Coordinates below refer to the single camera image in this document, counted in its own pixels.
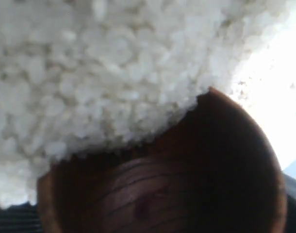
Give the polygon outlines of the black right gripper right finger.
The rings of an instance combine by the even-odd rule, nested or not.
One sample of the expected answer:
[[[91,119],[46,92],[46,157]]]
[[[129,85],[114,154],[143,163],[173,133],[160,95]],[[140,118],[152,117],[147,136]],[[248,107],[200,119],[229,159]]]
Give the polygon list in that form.
[[[286,233],[296,233],[296,179],[284,174],[287,191]]]

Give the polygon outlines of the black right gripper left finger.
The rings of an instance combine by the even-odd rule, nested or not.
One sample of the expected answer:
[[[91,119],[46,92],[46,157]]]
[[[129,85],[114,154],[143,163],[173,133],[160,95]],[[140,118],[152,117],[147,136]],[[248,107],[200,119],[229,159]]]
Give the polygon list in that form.
[[[36,207],[25,203],[0,208],[0,233],[43,233]]]

